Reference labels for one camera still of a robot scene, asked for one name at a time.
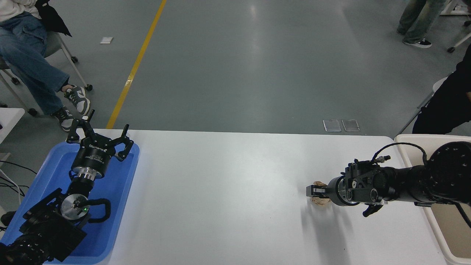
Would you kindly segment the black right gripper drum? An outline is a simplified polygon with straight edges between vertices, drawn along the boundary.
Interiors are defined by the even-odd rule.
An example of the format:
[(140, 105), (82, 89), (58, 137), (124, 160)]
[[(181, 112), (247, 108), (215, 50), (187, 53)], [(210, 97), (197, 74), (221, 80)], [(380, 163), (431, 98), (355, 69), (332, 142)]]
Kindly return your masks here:
[(343, 180), (344, 176), (338, 176), (333, 178), (327, 186), (328, 198), (337, 206), (348, 206), (348, 201), (342, 198), (342, 195), (345, 194)]

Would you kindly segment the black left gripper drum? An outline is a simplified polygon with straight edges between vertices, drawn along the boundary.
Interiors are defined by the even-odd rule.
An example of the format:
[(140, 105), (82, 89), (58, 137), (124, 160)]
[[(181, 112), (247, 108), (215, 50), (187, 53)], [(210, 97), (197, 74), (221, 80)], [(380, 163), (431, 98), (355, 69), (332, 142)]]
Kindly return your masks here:
[(72, 171), (78, 173), (80, 168), (88, 167), (97, 173), (106, 173), (111, 157), (116, 153), (110, 142), (110, 138), (99, 134), (83, 138)]

